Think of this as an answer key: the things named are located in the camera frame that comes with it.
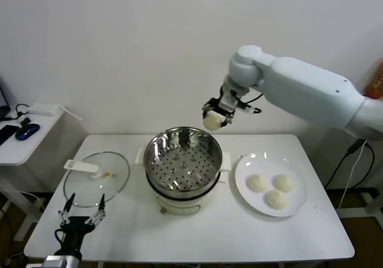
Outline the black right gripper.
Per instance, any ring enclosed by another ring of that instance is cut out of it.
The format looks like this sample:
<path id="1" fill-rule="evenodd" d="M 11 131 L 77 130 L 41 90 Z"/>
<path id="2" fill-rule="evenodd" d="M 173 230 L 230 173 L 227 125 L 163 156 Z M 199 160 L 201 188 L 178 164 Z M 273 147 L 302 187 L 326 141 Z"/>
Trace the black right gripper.
<path id="1" fill-rule="evenodd" d="M 231 96 L 221 96 L 218 99 L 210 99 L 202 107 L 202 117 L 220 117 L 224 115 L 221 127 L 232 124 L 234 113 L 236 111 L 236 100 Z"/>

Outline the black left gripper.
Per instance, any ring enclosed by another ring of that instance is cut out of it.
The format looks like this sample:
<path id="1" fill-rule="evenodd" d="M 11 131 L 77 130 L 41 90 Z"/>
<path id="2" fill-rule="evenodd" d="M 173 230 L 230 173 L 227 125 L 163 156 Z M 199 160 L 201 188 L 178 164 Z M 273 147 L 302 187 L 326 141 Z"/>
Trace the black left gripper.
<path id="1" fill-rule="evenodd" d="M 58 211 L 60 225 L 64 225 L 64 247 L 80 251 L 86 234 L 93 231 L 93 225 L 98 225 L 106 216 L 105 195 L 102 195 L 98 204 L 98 210 L 91 217 L 69 217 L 69 212 L 74 201 L 75 194 L 66 201 L 64 208 Z"/>

